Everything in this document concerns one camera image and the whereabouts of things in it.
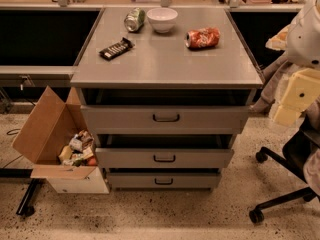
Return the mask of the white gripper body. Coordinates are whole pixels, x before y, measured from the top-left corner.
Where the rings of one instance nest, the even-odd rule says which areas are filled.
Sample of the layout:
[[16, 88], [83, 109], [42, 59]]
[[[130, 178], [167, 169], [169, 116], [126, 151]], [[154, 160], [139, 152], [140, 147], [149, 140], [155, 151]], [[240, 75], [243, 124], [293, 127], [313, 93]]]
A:
[[320, 71], [305, 68], [289, 77], [288, 86], [281, 99], [281, 106], [303, 112], [320, 95]]

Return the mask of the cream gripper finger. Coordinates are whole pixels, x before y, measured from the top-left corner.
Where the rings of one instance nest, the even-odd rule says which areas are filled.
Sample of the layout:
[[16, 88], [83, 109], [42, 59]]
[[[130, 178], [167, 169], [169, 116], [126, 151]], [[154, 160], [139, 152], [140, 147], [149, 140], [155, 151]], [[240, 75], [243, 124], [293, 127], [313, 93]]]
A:
[[291, 126], [300, 116], [300, 111], [279, 105], [274, 109], [273, 120], [279, 125]]

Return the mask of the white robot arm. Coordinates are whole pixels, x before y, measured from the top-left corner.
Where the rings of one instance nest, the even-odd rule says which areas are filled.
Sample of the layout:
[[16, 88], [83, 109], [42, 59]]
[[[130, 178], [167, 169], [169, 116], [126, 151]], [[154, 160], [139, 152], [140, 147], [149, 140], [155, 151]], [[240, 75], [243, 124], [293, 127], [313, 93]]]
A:
[[297, 66], [279, 81], [270, 118], [291, 126], [320, 95], [320, 0], [308, 0], [289, 25], [288, 61]]

